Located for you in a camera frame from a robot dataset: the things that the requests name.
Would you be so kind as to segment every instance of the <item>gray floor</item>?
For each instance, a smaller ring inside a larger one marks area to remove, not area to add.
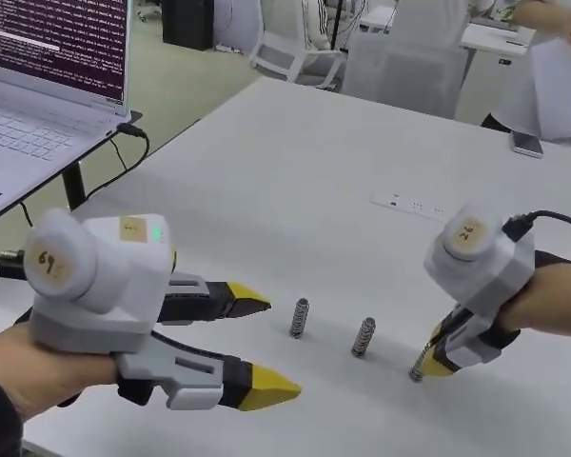
[[[246,57],[213,51],[198,52],[171,45],[161,39],[159,20],[134,20],[131,37],[130,98],[144,118],[140,126],[157,149],[253,82],[258,74]],[[141,150],[139,141],[117,139],[125,161],[132,164]],[[112,146],[95,151],[82,163],[88,189],[121,171]],[[65,207],[66,196],[57,179],[26,202],[32,219],[51,207]],[[0,219],[0,250],[17,249],[28,226],[19,209]]]

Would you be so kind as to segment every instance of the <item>white tabletop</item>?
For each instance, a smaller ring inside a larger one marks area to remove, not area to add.
[[[271,297],[262,315],[164,331],[276,368],[302,395],[250,413],[173,412],[160,391],[137,407],[99,387],[29,422],[27,441],[72,457],[571,456],[571,339],[528,333],[485,367],[407,379],[453,305],[423,272],[441,225],[370,203],[393,182],[451,205],[488,192],[506,213],[571,215],[571,149],[546,145],[535,160],[507,144],[495,131],[258,81],[77,215],[163,213],[178,269]],[[536,234],[571,257],[571,228],[541,222]],[[295,341],[287,329],[302,296],[311,311]],[[29,302],[25,285],[0,282],[0,327]],[[349,349],[366,316],[378,329],[357,360]]]
[[[506,57],[520,57],[527,46],[516,43],[516,32],[470,24],[462,38],[462,46],[471,50],[495,52]]]

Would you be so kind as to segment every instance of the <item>laptop keyboard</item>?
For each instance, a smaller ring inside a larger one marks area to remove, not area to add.
[[[0,146],[45,161],[67,153],[108,121],[84,123],[61,114],[4,105],[0,104]]]

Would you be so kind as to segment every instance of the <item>power strip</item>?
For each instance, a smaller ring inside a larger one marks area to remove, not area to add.
[[[442,205],[436,205],[424,199],[408,198],[399,193],[372,195],[370,202],[379,207],[395,209],[396,211],[414,214],[432,221],[446,223],[454,214]]]

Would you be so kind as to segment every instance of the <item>laptop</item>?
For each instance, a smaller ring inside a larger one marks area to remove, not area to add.
[[[130,0],[0,0],[0,211],[130,120]]]

